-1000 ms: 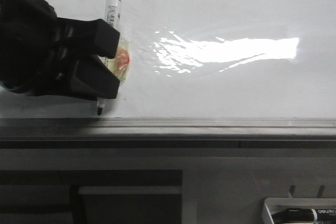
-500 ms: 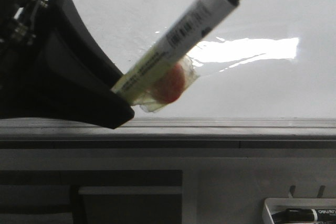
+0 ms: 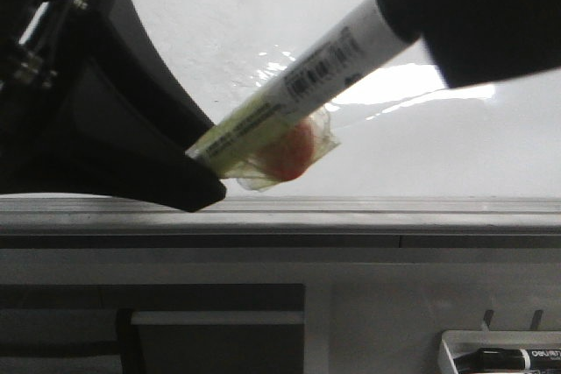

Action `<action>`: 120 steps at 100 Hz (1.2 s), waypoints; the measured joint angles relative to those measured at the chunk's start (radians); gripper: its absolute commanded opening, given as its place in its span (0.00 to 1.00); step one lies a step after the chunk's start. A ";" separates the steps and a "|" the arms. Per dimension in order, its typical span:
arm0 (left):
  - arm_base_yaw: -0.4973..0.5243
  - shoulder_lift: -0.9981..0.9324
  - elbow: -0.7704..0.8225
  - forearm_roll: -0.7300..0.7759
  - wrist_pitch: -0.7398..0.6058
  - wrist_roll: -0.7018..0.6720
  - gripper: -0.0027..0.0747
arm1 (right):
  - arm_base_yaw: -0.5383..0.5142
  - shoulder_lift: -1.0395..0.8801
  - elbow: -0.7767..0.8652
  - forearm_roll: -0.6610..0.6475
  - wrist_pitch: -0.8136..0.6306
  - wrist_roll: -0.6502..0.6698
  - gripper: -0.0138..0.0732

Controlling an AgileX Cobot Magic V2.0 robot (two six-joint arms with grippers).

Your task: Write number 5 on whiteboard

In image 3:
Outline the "black blurred gripper finger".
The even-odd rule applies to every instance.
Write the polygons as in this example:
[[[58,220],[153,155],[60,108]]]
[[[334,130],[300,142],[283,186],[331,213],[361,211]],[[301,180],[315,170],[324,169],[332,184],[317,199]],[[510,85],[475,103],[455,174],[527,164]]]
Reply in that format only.
[[[560,66],[560,0],[377,0],[403,41],[422,39],[462,88]]]

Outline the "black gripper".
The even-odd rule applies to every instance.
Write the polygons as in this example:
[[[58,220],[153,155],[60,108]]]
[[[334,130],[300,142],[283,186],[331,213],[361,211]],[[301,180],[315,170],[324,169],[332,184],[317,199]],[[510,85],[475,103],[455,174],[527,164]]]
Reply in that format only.
[[[191,146],[213,123],[176,80],[132,0],[85,0],[78,45],[160,133]],[[25,131],[58,75],[60,35],[75,0],[1,0],[1,136]]]

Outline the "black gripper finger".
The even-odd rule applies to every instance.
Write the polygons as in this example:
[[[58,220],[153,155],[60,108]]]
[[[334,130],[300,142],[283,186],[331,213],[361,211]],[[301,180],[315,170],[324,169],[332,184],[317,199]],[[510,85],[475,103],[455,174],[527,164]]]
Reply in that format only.
[[[88,60],[61,101],[1,150],[2,194],[106,195],[196,212],[226,194]]]

